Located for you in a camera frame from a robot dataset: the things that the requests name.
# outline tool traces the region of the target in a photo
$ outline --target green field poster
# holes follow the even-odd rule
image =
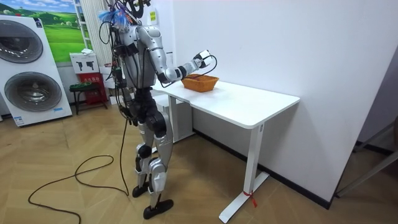
[[[0,0],[0,14],[40,18],[55,62],[69,62],[70,52],[85,48],[73,1]]]

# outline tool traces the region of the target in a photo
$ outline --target red strap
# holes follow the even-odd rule
[[[254,197],[253,197],[253,191],[251,191],[251,194],[246,193],[246,192],[243,192],[243,194],[246,195],[246,196],[248,196],[248,197],[250,197],[250,198],[251,198],[251,201],[253,202],[254,208],[257,208],[257,202],[256,202],[256,200],[255,200]]]

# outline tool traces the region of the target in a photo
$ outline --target white desk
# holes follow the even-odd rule
[[[167,88],[163,88],[157,82],[153,89],[164,92],[169,96],[170,119],[174,136],[178,136],[178,127],[175,125],[178,119],[177,110],[175,109],[176,99],[187,102],[196,109],[242,128],[251,129],[243,192],[219,216],[221,221],[227,223],[249,198],[244,192],[249,194],[254,192],[269,176],[262,172],[256,178],[264,123],[298,103],[300,98],[220,81],[217,82],[213,91],[206,93],[188,90],[183,87],[182,82],[174,83]]]

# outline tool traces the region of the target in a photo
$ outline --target washer door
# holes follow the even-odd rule
[[[30,63],[43,53],[40,37],[18,22],[0,20],[0,58],[14,63]]]
[[[4,91],[14,106],[32,112],[51,110],[62,97],[58,83],[38,72],[14,75],[7,81]]]

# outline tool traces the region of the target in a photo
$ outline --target red box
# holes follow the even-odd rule
[[[108,99],[106,98],[104,81],[102,79],[102,74],[100,73],[80,73],[79,79],[81,82],[92,82],[98,83],[101,86],[101,95],[102,100],[106,102]],[[90,91],[85,93],[87,104],[93,104],[101,101],[101,96],[96,91]]]

